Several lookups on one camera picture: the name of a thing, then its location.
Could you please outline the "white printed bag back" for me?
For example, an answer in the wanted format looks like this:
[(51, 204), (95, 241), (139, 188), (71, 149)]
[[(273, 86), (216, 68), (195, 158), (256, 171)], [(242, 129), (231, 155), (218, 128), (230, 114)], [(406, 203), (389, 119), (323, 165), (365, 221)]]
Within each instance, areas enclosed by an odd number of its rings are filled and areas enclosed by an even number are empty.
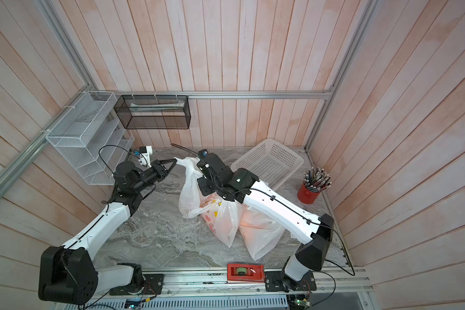
[(176, 158), (177, 164), (185, 168), (185, 183), (182, 187), (178, 208), (184, 218), (195, 218), (200, 214), (219, 206), (216, 195), (203, 195), (198, 186), (198, 179), (203, 176), (196, 166), (199, 159), (186, 157)]

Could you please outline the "white printed bag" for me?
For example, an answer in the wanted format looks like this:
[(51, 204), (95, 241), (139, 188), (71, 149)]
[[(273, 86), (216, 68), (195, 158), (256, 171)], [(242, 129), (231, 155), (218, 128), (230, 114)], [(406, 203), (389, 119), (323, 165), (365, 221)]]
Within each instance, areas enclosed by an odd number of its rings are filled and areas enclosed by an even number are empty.
[(176, 158), (177, 164), (185, 168), (185, 183), (182, 187), (178, 208), (184, 218), (195, 218), (200, 214), (219, 206), (216, 195), (203, 195), (198, 186), (198, 179), (203, 176), (196, 166), (199, 159), (186, 157)]
[(214, 193), (205, 198), (199, 211), (214, 236), (227, 247), (231, 247), (244, 207), (237, 201), (224, 200)]

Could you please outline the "white plastic bag front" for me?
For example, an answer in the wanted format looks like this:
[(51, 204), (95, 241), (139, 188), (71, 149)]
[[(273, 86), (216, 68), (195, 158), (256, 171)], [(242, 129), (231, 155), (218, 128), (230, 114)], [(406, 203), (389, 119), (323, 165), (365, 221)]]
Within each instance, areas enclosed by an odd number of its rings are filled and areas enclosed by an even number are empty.
[(239, 231), (251, 258), (257, 261), (276, 247), (285, 227), (266, 214), (247, 207), (240, 218)]

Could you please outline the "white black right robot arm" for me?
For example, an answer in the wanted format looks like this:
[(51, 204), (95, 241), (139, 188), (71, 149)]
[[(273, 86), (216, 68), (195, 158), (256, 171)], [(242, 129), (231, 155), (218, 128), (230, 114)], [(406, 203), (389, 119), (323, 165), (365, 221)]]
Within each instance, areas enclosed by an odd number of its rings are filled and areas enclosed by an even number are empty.
[(302, 289), (305, 276), (321, 271), (333, 237), (334, 219), (329, 214), (309, 213), (272, 190), (257, 175), (240, 168), (233, 172), (215, 154), (198, 152), (197, 168), (203, 173), (198, 186), (204, 196), (216, 193), (221, 198), (246, 204), (271, 217), (300, 242), (271, 285), (286, 293)]

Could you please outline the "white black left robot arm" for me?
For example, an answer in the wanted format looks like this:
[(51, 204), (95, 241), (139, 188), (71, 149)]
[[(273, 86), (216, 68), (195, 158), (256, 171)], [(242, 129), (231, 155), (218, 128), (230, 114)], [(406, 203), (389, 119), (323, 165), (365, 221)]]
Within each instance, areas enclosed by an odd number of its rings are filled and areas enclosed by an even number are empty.
[(153, 189), (176, 166), (175, 159), (155, 160), (146, 170), (132, 161), (117, 165), (113, 174), (115, 192), (102, 209), (76, 236), (41, 255), (38, 296), (42, 301), (84, 306), (95, 294), (122, 289), (138, 295), (145, 289), (145, 277), (138, 264), (119, 263), (96, 269), (93, 259), (102, 245), (138, 210), (142, 192)]

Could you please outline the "white plastic perforated basket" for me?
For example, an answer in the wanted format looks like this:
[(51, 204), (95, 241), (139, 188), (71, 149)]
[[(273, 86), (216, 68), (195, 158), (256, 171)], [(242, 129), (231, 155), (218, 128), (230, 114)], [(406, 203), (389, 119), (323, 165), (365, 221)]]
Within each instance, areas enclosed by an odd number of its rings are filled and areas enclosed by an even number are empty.
[(231, 169), (247, 169), (276, 191), (303, 164), (304, 159), (290, 148), (274, 139), (265, 139), (237, 159)]

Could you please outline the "red tape dispenser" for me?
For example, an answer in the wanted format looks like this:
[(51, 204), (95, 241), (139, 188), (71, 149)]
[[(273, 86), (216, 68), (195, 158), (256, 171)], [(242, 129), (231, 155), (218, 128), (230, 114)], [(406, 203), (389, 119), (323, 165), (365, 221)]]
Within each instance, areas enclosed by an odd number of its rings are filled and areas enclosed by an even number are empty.
[(265, 281), (263, 265), (230, 263), (227, 265), (228, 282), (252, 282), (261, 283)]

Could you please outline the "red cup of pens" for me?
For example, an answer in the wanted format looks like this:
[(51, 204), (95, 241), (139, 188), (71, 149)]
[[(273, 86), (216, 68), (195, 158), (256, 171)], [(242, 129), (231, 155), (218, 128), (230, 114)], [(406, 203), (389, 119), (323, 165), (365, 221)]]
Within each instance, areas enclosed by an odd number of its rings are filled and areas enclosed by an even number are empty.
[(298, 191), (298, 199), (303, 204), (312, 204), (323, 191), (330, 188), (332, 180), (325, 169), (312, 167), (304, 172), (302, 187)]

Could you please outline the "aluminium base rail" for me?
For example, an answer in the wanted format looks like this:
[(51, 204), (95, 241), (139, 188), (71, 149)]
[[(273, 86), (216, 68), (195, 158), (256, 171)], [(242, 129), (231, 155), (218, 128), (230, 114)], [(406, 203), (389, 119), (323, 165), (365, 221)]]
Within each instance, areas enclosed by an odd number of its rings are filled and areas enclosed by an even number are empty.
[(147, 269), (138, 294), (122, 289), (95, 294), (81, 309), (380, 309), (366, 272), (354, 276), (336, 267), (307, 274), (284, 291), (280, 270), (261, 282), (230, 280), (225, 268)]

